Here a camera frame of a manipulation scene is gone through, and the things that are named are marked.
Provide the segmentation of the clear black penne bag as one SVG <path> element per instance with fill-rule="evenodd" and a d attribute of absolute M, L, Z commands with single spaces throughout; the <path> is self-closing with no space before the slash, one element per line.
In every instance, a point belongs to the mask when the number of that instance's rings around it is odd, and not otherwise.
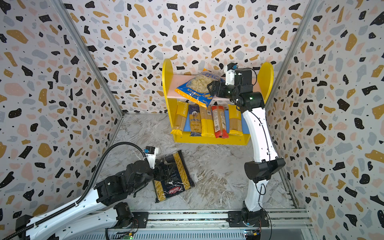
<path fill-rule="evenodd" d="M 157 160 L 166 161 L 170 167 L 171 175 L 168 180 L 156 180 L 155 163 L 153 184 L 156 193 L 156 203 L 163 202 L 195 187 L 195 183 L 186 167 L 185 159 L 181 150 L 163 156 Z"/>

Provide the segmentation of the blue orange orecchiette bag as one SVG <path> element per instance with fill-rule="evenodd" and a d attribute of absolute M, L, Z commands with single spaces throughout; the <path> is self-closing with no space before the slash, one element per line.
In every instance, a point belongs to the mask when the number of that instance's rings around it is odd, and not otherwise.
<path fill-rule="evenodd" d="M 208 84 L 212 81 L 221 81 L 225 83 L 225 79 L 222 77 L 209 71 L 203 71 L 186 83 L 178 86 L 175 89 L 175 92 L 190 102 L 193 102 L 200 107 L 207 108 L 213 99 L 208 91 Z"/>

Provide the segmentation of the red spaghetti pack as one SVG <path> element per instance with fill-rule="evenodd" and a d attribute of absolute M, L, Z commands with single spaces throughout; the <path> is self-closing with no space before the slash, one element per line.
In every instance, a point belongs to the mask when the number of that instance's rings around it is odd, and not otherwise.
<path fill-rule="evenodd" d="M 215 137 L 227 139 L 229 137 L 226 127 L 225 110 L 223 106 L 212 106 Z"/>

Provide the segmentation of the yellow Pastatime spaghetti pack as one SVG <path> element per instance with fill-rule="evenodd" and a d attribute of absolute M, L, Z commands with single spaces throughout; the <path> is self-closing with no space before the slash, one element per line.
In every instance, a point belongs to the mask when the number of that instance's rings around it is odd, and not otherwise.
<path fill-rule="evenodd" d="M 174 126 L 172 128 L 171 134 L 182 136 L 183 131 L 186 125 L 187 116 L 188 116 L 189 104 L 185 102 L 177 102 L 177 111 L 174 121 Z"/>

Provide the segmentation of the plain yellow spaghetti pack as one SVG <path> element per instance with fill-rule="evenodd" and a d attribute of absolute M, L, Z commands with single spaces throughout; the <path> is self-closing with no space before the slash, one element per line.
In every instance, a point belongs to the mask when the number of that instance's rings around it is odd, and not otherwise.
<path fill-rule="evenodd" d="M 200 107 L 202 137 L 215 137 L 214 122 L 211 107 Z"/>

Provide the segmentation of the dark blue spaghetti pack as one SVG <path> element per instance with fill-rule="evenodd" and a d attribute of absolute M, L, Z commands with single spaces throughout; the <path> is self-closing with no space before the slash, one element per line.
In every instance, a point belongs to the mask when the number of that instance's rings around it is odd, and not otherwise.
<path fill-rule="evenodd" d="M 198 105 L 189 105 L 191 137 L 202 136 L 201 113 Z"/>

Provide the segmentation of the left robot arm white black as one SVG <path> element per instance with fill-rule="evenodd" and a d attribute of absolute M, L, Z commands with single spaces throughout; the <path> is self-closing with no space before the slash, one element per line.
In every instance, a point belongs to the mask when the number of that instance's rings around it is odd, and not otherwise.
<path fill-rule="evenodd" d="M 99 227 L 113 223 L 129 222 L 133 215 L 124 200 L 129 195 L 135 195 L 154 179 L 154 172 L 159 160 L 136 161 L 129 164 L 125 171 L 107 177 L 95 185 L 88 186 L 83 195 L 70 203 L 41 216 L 24 215 L 17 219 L 15 237 L 21 240 L 47 240 L 58 237 L 60 231 L 73 234 L 75 229 L 71 224 L 85 216 L 117 204 L 111 213 L 107 213 L 106 220 L 93 221 L 91 227 Z"/>

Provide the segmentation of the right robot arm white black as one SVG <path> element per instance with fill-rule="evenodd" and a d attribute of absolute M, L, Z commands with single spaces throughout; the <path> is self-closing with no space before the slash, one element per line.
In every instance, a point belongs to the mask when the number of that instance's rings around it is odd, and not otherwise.
<path fill-rule="evenodd" d="M 285 165 L 285 160 L 278 157 L 268 132 L 263 95 L 253 90 L 256 72 L 251 68 L 238 68 L 235 64 L 230 64 L 230 67 L 224 82 L 212 82 L 207 88 L 212 96 L 234 103 L 248 126 L 254 157 L 244 165 L 250 181 L 240 219 L 246 226 L 255 226 L 268 218 L 263 208 L 263 196 L 272 175 Z"/>

